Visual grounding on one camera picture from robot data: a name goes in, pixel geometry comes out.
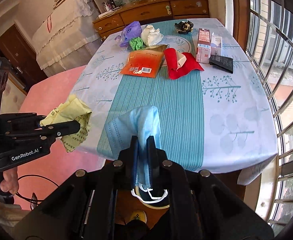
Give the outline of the person's left hand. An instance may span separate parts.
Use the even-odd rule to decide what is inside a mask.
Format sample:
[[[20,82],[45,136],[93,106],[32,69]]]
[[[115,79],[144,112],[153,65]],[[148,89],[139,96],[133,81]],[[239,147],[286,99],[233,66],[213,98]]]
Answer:
[[[17,171],[17,167],[14,167],[3,172],[3,180],[0,183],[1,191],[10,192],[11,194],[17,193],[19,189]]]

